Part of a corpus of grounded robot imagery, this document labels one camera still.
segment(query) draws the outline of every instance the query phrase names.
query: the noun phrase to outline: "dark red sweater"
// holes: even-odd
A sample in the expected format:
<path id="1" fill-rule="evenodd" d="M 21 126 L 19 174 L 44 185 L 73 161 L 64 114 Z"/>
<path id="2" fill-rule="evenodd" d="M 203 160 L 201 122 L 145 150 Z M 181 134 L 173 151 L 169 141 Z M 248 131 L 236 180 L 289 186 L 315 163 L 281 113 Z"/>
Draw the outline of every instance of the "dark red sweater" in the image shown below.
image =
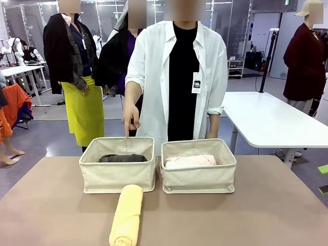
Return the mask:
<path id="1" fill-rule="evenodd" d="M 288 75 L 283 95 L 290 100 L 306 101 L 323 94 L 325 44 L 302 24 L 295 32 L 283 57 Z"/>

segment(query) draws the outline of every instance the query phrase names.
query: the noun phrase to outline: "beige cap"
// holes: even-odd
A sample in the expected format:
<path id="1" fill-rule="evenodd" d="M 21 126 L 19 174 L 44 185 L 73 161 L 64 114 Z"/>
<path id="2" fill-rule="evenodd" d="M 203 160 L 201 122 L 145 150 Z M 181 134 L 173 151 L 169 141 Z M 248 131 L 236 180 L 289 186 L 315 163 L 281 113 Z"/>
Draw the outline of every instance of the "beige cap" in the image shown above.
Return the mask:
<path id="1" fill-rule="evenodd" d="M 322 1 L 320 0 L 306 0 L 304 5 L 303 5 L 303 9 L 301 12 L 295 14 L 296 16 L 307 16 L 310 14 L 310 4 L 322 4 Z"/>

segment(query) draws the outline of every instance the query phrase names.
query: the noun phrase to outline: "man's left hand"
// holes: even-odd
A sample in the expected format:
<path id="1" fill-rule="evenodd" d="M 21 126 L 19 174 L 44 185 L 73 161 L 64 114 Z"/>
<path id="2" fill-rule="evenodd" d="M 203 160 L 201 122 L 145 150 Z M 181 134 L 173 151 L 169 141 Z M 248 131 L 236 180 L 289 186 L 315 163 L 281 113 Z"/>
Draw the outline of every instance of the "man's left hand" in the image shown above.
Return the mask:
<path id="1" fill-rule="evenodd" d="M 207 135 L 206 135 L 206 138 L 205 139 L 212 139 L 212 138 L 217 138 L 218 137 L 218 133 L 217 132 L 209 132 Z"/>

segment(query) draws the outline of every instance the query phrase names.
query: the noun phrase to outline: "beige pants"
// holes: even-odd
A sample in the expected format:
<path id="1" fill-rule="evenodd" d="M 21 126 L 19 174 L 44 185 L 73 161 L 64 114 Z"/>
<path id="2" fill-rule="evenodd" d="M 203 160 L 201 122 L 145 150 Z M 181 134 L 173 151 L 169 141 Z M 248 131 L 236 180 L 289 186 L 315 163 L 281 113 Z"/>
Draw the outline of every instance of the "beige pants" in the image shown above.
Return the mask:
<path id="1" fill-rule="evenodd" d="M 302 111 L 305 114 L 309 114 L 313 99 L 308 100 L 308 101 L 293 101 L 293 100 L 287 100 L 287 103 L 290 106 L 293 106 L 295 109 L 298 109 Z"/>

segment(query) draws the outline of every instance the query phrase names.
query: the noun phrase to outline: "purple shirt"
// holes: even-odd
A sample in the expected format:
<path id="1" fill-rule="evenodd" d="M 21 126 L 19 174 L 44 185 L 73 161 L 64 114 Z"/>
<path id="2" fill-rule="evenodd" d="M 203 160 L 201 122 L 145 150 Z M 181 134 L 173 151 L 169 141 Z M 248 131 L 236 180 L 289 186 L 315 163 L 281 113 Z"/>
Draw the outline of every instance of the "purple shirt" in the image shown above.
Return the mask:
<path id="1" fill-rule="evenodd" d="M 141 33 L 142 29 L 138 29 L 138 35 Z M 127 58 L 128 58 L 128 64 L 130 62 L 133 50 L 134 50 L 134 46 L 135 46 L 135 41 L 136 38 L 132 35 L 132 33 L 128 30 L 128 54 L 127 54 Z M 127 73 L 122 73 L 121 78 L 118 81 L 118 89 L 119 89 L 119 93 L 121 95 L 124 96 L 125 94 L 125 77 L 127 76 Z"/>

